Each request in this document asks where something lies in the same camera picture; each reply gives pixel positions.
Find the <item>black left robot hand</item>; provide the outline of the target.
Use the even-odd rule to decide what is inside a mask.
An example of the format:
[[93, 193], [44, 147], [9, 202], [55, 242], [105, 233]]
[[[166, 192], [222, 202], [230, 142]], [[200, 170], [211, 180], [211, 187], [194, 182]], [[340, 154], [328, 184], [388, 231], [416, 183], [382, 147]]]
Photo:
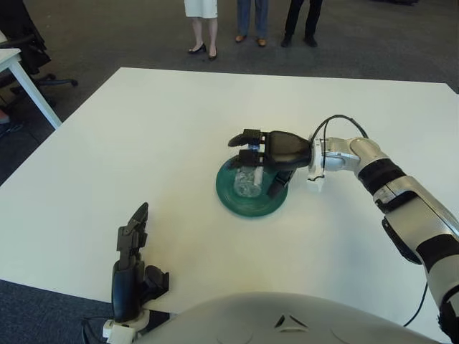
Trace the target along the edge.
[[148, 233], [148, 203], [139, 206], [125, 226], [118, 228], [119, 259], [113, 265], [111, 304], [114, 321], [125, 323], [136, 319], [143, 306], [169, 291], [170, 276], [141, 256]]

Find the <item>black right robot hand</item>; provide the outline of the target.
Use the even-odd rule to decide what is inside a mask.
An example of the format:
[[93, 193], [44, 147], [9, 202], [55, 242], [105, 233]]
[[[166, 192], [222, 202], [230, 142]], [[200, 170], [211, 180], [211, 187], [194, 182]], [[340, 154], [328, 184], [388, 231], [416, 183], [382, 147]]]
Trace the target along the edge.
[[228, 142], [229, 147], [244, 145], [247, 148], [239, 151], [231, 167], [263, 167], [274, 171], [275, 177], [267, 191], [272, 199], [284, 191], [297, 169], [312, 161], [310, 141], [293, 133], [244, 129]]

